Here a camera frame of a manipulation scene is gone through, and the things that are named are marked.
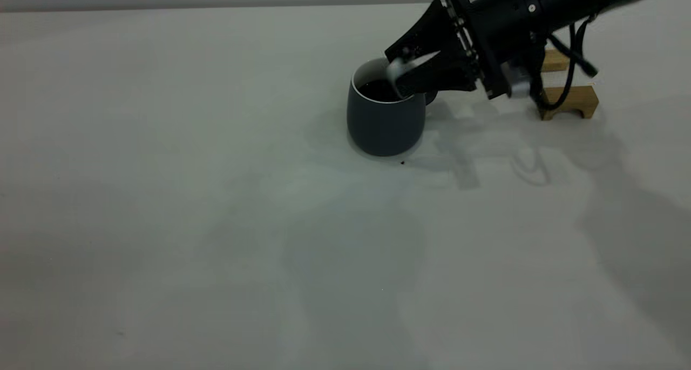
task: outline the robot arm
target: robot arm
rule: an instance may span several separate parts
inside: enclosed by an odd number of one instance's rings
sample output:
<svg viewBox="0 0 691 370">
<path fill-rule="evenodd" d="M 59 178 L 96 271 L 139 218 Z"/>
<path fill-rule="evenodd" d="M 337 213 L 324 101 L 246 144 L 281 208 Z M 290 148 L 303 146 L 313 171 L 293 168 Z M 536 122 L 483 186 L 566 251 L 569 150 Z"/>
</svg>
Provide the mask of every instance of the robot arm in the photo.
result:
<svg viewBox="0 0 691 370">
<path fill-rule="evenodd" d="M 550 40 L 591 76 L 597 69 L 582 55 L 585 27 L 598 14 L 636 0 L 434 0 L 415 25 L 385 51 L 388 78 L 402 97 L 435 90 L 477 89 L 489 99 L 530 95 L 540 106 L 540 77 Z M 578 32 L 575 22 L 589 18 Z M 553 32 L 570 26 L 571 47 Z"/>
</svg>

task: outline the mug rim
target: mug rim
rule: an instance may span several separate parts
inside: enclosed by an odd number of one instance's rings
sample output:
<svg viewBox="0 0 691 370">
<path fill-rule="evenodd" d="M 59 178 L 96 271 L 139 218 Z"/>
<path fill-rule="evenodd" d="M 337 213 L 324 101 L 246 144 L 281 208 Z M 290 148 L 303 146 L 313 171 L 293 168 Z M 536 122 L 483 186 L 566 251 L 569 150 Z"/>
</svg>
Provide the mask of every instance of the mug rim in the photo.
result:
<svg viewBox="0 0 691 370">
<path fill-rule="evenodd" d="M 358 96 L 362 97 L 363 99 L 365 99 L 369 102 L 373 102 L 375 104 L 400 104 L 402 102 L 407 102 L 408 100 L 415 97 L 415 94 L 413 93 L 412 95 L 406 97 L 405 99 L 400 99 L 397 102 L 380 102 L 378 100 L 370 99 L 369 97 L 360 93 L 360 91 L 357 89 L 357 87 L 355 85 L 355 75 L 357 74 L 358 70 L 360 70 L 360 68 L 362 68 L 363 66 L 367 65 L 370 62 L 374 62 L 375 60 L 383 60 L 383 59 L 386 59 L 386 58 L 373 58 L 373 59 L 368 60 L 367 62 L 363 63 L 362 65 L 358 66 L 358 68 L 355 69 L 355 72 L 353 72 L 353 76 L 350 77 L 350 87 L 353 88 L 353 90 L 355 90 L 355 92 L 358 94 Z"/>
</svg>

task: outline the mug handle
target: mug handle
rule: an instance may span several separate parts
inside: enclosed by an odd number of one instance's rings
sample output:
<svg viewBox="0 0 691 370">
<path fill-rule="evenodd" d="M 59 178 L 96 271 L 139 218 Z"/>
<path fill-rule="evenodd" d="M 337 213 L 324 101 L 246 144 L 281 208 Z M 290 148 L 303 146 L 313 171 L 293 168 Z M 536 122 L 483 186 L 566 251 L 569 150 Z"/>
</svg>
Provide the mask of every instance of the mug handle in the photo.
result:
<svg viewBox="0 0 691 370">
<path fill-rule="evenodd" d="M 427 92 L 427 93 L 425 93 L 425 105 L 429 106 L 430 104 L 432 104 L 432 102 L 434 101 L 434 99 L 437 98 L 437 94 L 438 94 L 438 93 L 439 93 L 439 92 L 438 92 L 437 90 L 435 90 L 434 92 Z"/>
</svg>

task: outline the black cable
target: black cable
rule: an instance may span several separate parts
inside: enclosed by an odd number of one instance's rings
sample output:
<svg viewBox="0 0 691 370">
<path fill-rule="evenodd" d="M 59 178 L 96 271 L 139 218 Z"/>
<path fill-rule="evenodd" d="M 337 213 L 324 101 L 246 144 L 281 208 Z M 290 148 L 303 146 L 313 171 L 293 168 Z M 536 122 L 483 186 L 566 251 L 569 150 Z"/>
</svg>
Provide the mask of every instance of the black cable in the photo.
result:
<svg viewBox="0 0 691 370">
<path fill-rule="evenodd" d="M 562 95 L 559 97 L 557 102 L 555 102 L 554 104 L 549 104 L 548 102 L 545 102 L 545 100 L 543 100 L 542 93 L 533 99 L 535 100 L 536 104 L 538 104 L 538 107 L 540 107 L 541 109 L 544 109 L 545 111 L 555 111 L 564 104 L 568 97 L 568 94 L 571 92 L 571 87 L 573 84 L 573 74 L 575 73 L 575 65 L 577 63 L 578 65 L 580 65 L 583 71 L 590 77 L 594 77 L 595 75 L 597 75 L 597 69 L 593 65 L 591 65 L 590 62 L 587 62 L 582 57 L 583 41 L 585 39 L 585 29 L 588 26 L 588 24 L 592 23 L 592 21 L 594 20 L 595 16 L 590 16 L 590 18 L 585 20 L 585 22 L 583 22 L 580 28 L 578 28 L 578 32 L 575 31 L 575 23 L 572 23 L 570 26 L 568 26 L 568 33 L 570 34 L 571 38 L 571 49 L 568 49 L 554 35 L 548 36 L 548 39 L 551 40 L 552 44 L 557 48 L 557 50 L 562 52 L 564 55 L 571 57 L 571 62 L 568 65 L 568 77 L 566 80 L 566 84 L 564 85 L 564 91 L 562 92 Z"/>
</svg>

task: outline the black cylinder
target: black cylinder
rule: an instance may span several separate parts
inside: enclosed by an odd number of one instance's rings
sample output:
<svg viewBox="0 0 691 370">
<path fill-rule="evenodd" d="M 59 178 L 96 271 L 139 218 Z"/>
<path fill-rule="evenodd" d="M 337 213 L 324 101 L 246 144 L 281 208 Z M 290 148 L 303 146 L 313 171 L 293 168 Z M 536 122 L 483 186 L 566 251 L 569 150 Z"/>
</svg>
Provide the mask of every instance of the black cylinder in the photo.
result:
<svg viewBox="0 0 691 370">
<path fill-rule="evenodd" d="M 473 25 L 486 35 L 501 63 L 520 55 L 548 33 L 632 0 L 476 0 Z"/>
</svg>

